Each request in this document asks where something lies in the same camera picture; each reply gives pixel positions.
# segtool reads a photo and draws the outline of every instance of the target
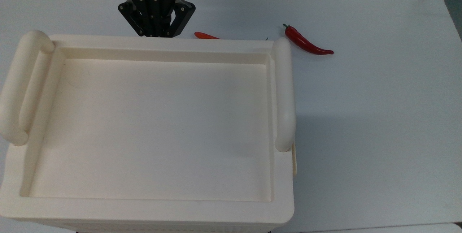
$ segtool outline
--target plastic tray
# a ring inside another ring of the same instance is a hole
[[[3,216],[80,232],[120,231],[127,221],[267,232],[292,216],[285,39],[50,40],[32,31],[19,43],[0,111],[12,142]]]

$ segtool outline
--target tray handle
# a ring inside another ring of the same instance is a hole
[[[51,54],[54,50],[51,39],[41,31],[30,31],[19,41],[0,94],[0,134],[15,146],[24,145],[29,138],[19,124],[19,113],[38,54]]]
[[[274,146],[287,152],[295,141],[295,96],[293,91],[292,57],[289,41],[277,39],[271,50],[276,72],[277,132]]]

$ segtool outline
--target white container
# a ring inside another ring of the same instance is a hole
[[[0,133],[12,142],[8,218],[80,233],[266,233],[293,214],[284,38],[31,31],[0,95]]]

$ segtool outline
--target red chili pepper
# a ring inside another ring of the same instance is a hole
[[[331,50],[324,50],[319,47],[316,47],[313,45],[311,42],[309,42],[305,37],[303,37],[302,34],[300,34],[297,29],[295,29],[292,26],[287,26],[286,24],[283,24],[286,27],[286,36],[294,42],[296,45],[298,45],[300,48],[306,50],[307,52],[316,54],[316,55],[326,55],[326,54],[333,54],[334,52]]]
[[[198,37],[199,39],[220,39],[220,38],[217,38],[217,37],[214,37],[209,34],[202,33],[202,32],[195,32],[194,35]]]

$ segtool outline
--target white table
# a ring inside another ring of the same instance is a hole
[[[30,29],[136,36],[123,1],[0,0],[0,85]],[[296,211],[276,232],[462,221],[462,43],[443,0],[187,1],[180,37],[277,39],[286,23],[335,51],[293,47]]]

